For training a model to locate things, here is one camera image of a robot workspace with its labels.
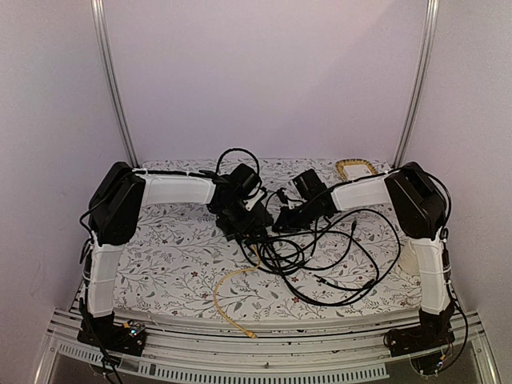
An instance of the white arm segment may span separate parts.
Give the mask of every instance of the white arm segment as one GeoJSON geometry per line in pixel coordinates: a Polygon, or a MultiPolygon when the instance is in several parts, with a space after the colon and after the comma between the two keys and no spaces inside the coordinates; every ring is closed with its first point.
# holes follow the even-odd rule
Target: white arm segment
{"type": "Polygon", "coordinates": [[[139,177],[146,180],[142,206],[179,202],[208,204],[215,192],[215,184],[208,178],[165,174],[139,177]]]}
{"type": "Polygon", "coordinates": [[[412,238],[410,245],[418,257],[419,276],[422,281],[422,309],[428,314],[440,314],[450,304],[442,265],[444,245],[440,232],[435,240],[412,238]]]}
{"type": "Polygon", "coordinates": [[[353,210],[374,204],[391,204],[384,179],[387,175],[335,188],[330,196],[337,210],[353,210]]]}
{"type": "Polygon", "coordinates": [[[92,264],[87,288],[87,308],[95,318],[107,316],[114,308],[114,284],[119,258],[125,246],[98,245],[93,233],[92,264]]]}
{"type": "MultiPolygon", "coordinates": [[[[215,184],[207,178],[185,175],[140,175],[146,180],[142,206],[160,203],[192,202],[208,204],[215,192],[215,184]]],[[[114,308],[114,284],[122,246],[99,246],[93,233],[92,265],[87,293],[87,307],[93,317],[112,313],[114,308]]]]}

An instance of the yellow cable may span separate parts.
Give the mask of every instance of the yellow cable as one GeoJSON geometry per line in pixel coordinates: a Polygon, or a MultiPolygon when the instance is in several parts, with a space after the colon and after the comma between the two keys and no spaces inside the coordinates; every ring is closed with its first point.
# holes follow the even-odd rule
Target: yellow cable
{"type": "Polygon", "coordinates": [[[255,270],[258,270],[258,268],[260,267],[260,265],[262,264],[262,260],[260,259],[259,257],[259,253],[258,253],[258,249],[256,248],[256,246],[253,246],[253,251],[256,253],[256,256],[258,257],[258,264],[256,266],[253,266],[251,268],[245,268],[244,270],[236,270],[235,272],[231,272],[230,274],[227,274],[226,276],[224,276],[220,282],[218,282],[217,286],[215,287],[215,291],[214,291],[214,303],[215,303],[215,306],[217,307],[217,310],[218,312],[221,314],[221,316],[224,317],[225,320],[228,321],[229,324],[231,324],[232,326],[235,326],[237,327],[238,329],[240,329],[241,332],[243,332],[244,334],[247,335],[247,337],[249,338],[256,338],[256,334],[254,332],[251,332],[250,330],[246,330],[243,326],[240,326],[239,324],[237,324],[236,322],[234,322],[233,320],[231,320],[225,313],[224,311],[221,309],[220,305],[218,304],[218,301],[217,301],[217,292],[218,292],[218,289],[220,288],[220,286],[224,283],[225,280],[227,280],[228,278],[231,278],[233,276],[235,276],[236,274],[243,274],[244,272],[253,272],[255,270]]]}

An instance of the metal pole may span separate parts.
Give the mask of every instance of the metal pole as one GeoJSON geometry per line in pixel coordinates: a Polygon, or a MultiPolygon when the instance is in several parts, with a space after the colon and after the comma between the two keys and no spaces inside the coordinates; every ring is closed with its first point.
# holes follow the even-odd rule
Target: metal pole
{"type": "Polygon", "coordinates": [[[134,143],[131,139],[128,123],[122,107],[121,94],[119,93],[118,82],[115,77],[114,63],[112,61],[112,53],[110,52],[110,44],[108,34],[106,32],[105,11],[103,9],[103,0],[91,0],[93,8],[94,27],[96,28],[96,36],[98,37],[98,45],[103,61],[103,69],[105,70],[106,82],[109,87],[110,97],[114,104],[114,112],[118,121],[119,133],[121,134],[122,144],[125,147],[128,163],[133,166],[139,166],[137,155],[135,153],[134,143]]]}
{"type": "Polygon", "coordinates": [[[393,167],[399,167],[406,156],[407,147],[413,133],[414,122],[420,99],[422,96],[423,83],[425,82],[426,70],[430,61],[430,52],[434,44],[435,26],[438,19],[438,0],[429,0],[426,8],[425,28],[423,30],[422,48],[420,52],[420,59],[418,69],[416,71],[416,79],[414,80],[413,93],[410,98],[409,109],[407,110],[406,122],[398,142],[398,148],[393,160],[393,167]]]}

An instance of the floral pattern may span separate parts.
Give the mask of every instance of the floral pattern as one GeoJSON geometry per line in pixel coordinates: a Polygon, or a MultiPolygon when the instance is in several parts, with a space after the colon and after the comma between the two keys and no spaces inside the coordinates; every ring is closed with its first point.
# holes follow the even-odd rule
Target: floral pattern
{"type": "MultiPolygon", "coordinates": [[[[230,172],[239,160],[227,159],[222,173],[230,172]]],[[[329,186],[340,182],[333,160],[265,159],[260,161],[261,176],[268,190],[281,186],[291,197],[298,198],[291,179],[313,168],[329,186]]],[[[389,169],[384,162],[373,162],[378,170],[389,169]]],[[[144,167],[155,170],[214,170],[215,161],[147,162],[144,167]]],[[[276,218],[279,200],[272,198],[268,210],[276,218]]],[[[389,206],[374,206],[398,229],[389,206]]],[[[384,221],[371,213],[356,214],[358,226],[354,237],[372,255],[383,273],[392,263],[397,245],[384,221]]],[[[338,224],[350,232],[352,218],[338,224]]],[[[400,232],[401,243],[405,235],[400,232]]],[[[296,238],[306,244],[310,237],[296,238]]],[[[309,266],[335,262],[347,247],[347,238],[328,234],[318,243],[309,266]]],[[[215,216],[205,206],[194,204],[159,204],[143,208],[138,230],[121,256],[114,289],[114,304],[123,309],[143,310],[170,316],[220,318],[213,292],[226,274],[247,268],[236,242],[228,242],[215,226],[215,216]]],[[[317,272],[329,282],[346,287],[360,287],[372,279],[374,268],[364,253],[353,246],[346,259],[331,270],[317,272]]],[[[340,290],[321,284],[308,271],[290,276],[290,282],[301,292],[321,301],[339,301],[340,290]]],[[[296,298],[280,277],[262,271],[240,274],[225,281],[218,292],[223,310],[234,320],[279,320],[336,318],[379,314],[416,308],[421,301],[419,278],[401,271],[398,266],[363,300],[340,307],[312,306],[296,298]]]]}

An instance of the robotic arm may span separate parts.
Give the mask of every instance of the robotic arm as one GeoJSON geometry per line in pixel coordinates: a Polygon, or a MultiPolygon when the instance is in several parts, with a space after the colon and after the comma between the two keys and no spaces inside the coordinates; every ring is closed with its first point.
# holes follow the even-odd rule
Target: robotic arm
{"type": "Polygon", "coordinates": [[[319,217],[362,206],[390,203],[402,231],[410,237],[418,257],[422,283],[420,326],[392,330],[386,340],[393,356],[453,342],[450,317],[454,313],[446,287],[450,261],[445,247],[448,231],[446,200],[417,163],[409,163],[386,175],[370,176],[327,189],[313,170],[294,179],[303,199],[301,206],[283,207],[274,224],[277,232],[294,232],[310,227],[319,217]]]}
{"type": "Polygon", "coordinates": [[[143,206],[205,204],[231,240],[259,234],[272,225],[261,203],[266,191],[260,185],[259,175],[245,164],[223,176],[133,170],[124,162],[114,164],[89,205],[92,239],[86,253],[86,289],[80,301],[84,320],[78,340],[125,354],[142,353],[146,340],[142,326],[114,324],[113,291],[119,258],[137,229],[143,206]]]}

